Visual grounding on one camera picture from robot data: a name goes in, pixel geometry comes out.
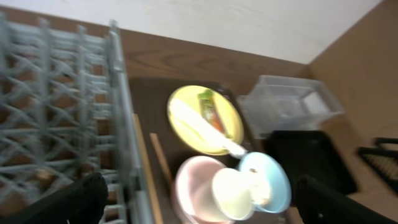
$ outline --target wooden stick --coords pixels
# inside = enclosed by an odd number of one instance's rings
[[[160,141],[156,133],[150,133],[149,136],[152,140],[152,144],[154,145],[160,166],[162,167],[163,175],[165,176],[166,181],[170,187],[173,183],[173,176],[169,169],[169,165],[167,164],[166,157],[164,156],[162,145],[160,145]]]
[[[144,173],[148,185],[150,204],[152,205],[152,210],[154,212],[154,218],[156,224],[163,224],[162,212],[160,211],[159,200],[157,198],[154,177],[152,175],[152,169],[150,168],[147,148],[144,141],[144,136],[142,135],[141,124],[139,122],[139,117],[137,114],[133,114],[134,124],[136,126],[137,140],[139,145],[139,150],[142,157],[142,166],[144,168]]]

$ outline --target clear plastic container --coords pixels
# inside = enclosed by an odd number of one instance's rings
[[[312,130],[343,113],[343,107],[318,80],[262,75],[247,96],[240,96],[255,138],[273,130]]]

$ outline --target dark brown tray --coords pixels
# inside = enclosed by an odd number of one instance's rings
[[[138,129],[141,127],[139,131],[142,132],[143,137],[141,144],[144,147],[141,147],[141,150],[142,148],[146,149],[146,153],[142,153],[144,154],[142,159],[149,161],[147,170],[150,170],[150,177],[147,178],[153,179],[154,189],[149,189],[149,193],[152,194],[152,199],[155,195],[155,200],[152,200],[152,203],[158,203],[158,205],[152,205],[155,210],[155,220],[167,224],[180,223],[170,201],[170,185],[174,181],[178,168],[185,160],[192,156],[208,155],[189,148],[172,129],[167,117],[169,96],[176,89],[185,85],[200,85],[211,88],[229,99],[237,109],[244,128],[242,146],[248,151],[256,151],[253,147],[253,138],[234,95],[220,83],[168,78],[133,78],[129,84]],[[229,155],[210,157],[214,157],[227,167],[232,168],[235,168],[239,162]],[[256,212],[250,219],[237,223],[277,223],[277,219],[277,215]]]

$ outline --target tray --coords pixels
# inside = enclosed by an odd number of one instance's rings
[[[242,145],[248,151],[258,151],[253,147],[253,139],[244,121],[234,95],[225,86],[216,82],[176,80],[168,78],[133,78],[129,82],[132,102],[136,114],[135,122],[139,136],[142,160],[146,169],[148,190],[152,209],[158,223],[180,223],[172,208],[170,186],[180,165],[189,157],[204,155],[187,146],[173,131],[167,117],[166,107],[170,95],[186,85],[199,85],[211,88],[222,94],[237,109],[244,128]],[[235,168],[239,160],[229,156],[210,156],[220,160],[227,167]],[[273,223],[278,215],[256,212],[253,217],[236,223]]]
[[[293,193],[295,183],[304,174],[343,194],[357,191],[333,143],[322,131],[274,131],[264,141],[264,148],[285,169]]]

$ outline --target white wall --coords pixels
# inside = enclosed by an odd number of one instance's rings
[[[310,63],[382,0],[0,0],[4,6]]]

